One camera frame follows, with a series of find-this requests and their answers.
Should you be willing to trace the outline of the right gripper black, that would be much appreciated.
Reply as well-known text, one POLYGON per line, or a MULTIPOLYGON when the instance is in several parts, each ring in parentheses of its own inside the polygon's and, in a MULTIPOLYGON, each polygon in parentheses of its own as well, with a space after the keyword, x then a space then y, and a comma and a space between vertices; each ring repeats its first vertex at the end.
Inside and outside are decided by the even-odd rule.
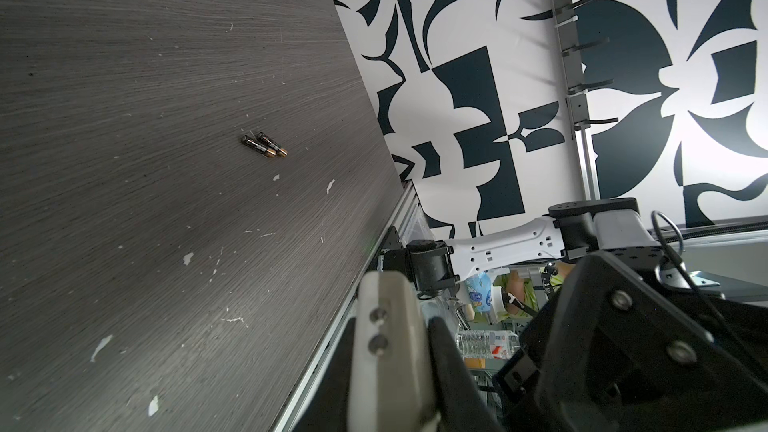
POLYGON ((507 431, 763 431, 767 383, 619 255, 583 258, 495 375, 507 431))

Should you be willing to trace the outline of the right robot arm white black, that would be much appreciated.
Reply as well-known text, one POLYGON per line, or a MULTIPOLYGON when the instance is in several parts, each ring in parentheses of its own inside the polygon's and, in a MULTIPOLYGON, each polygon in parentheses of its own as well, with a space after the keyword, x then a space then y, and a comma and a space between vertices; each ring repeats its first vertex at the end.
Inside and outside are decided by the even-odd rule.
POLYGON ((552 206, 542 217, 469 239, 415 240, 380 253, 427 296, 482 274, 572 265, 531 313, 518 352, 495 375, 510 414, 552 431, 763 431, 767 312, 691 274, 681 241, 632 198, 552 206))

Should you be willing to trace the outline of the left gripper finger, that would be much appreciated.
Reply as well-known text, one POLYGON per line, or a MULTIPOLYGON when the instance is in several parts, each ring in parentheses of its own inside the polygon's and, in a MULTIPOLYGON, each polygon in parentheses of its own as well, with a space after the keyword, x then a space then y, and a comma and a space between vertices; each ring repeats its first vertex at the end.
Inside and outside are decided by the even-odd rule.
POLYGON ((439 431, 502 431, 481 400, 445 321, 433 317, 427 326, 432 375, 440 412, 439 431))

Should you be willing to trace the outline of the white remote control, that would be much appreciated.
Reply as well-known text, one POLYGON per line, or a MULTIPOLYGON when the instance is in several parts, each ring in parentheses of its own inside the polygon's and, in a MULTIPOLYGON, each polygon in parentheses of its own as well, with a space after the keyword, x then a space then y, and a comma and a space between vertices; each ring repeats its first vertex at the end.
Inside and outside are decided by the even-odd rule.
POLYGON ((357 296, 349 431, 436 431, 440 422, 427 327, 399 272, 363 275, 357 296))

